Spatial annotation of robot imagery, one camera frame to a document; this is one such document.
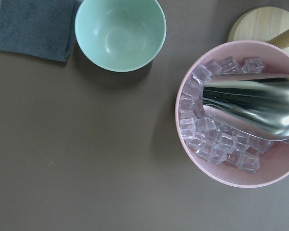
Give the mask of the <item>green bowl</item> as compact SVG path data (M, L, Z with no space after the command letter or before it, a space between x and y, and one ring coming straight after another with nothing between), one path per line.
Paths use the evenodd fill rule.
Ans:
M81 51L95 65L114 72L150 63L166 33L166 17L157 0L84 0L75 18Z

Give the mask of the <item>pink bowl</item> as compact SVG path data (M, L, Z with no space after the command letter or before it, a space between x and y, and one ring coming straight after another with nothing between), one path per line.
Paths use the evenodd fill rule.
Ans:
M256 40L237 40L219 45L202 55L185 74L179 87L175 104L175 123L179 126L179 100L185 82L192 70L199 64L212 59L221 61L233 56L238 61L248 57L260 57L271 73L289 74L289 54L282 49L266 42ZM276 183L289 175L289 144L276 142L272 149L260 156L260 169L255 174L242 172L230 165L211 164L195 156L186 146L182 137L180 142L191 161L205 174L223 184L239 188L258 188Z

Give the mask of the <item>steel ice scoop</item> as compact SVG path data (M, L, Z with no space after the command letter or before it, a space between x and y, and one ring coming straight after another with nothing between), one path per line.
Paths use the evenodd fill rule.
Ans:
M213 120L266 140L289 138L289 74L220 74L204 84L202 100Z

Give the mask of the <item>grey cloth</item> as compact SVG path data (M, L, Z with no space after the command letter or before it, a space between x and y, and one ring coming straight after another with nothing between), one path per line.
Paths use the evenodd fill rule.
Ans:
M66 62L80 0L0 0L0 51Z

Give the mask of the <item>wooden mug tree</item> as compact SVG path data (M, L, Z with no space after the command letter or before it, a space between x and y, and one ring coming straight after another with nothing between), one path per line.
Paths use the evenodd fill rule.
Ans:
M289 12L277 7L259 7L240 16L232 26L228 41L263 41L289 54Z

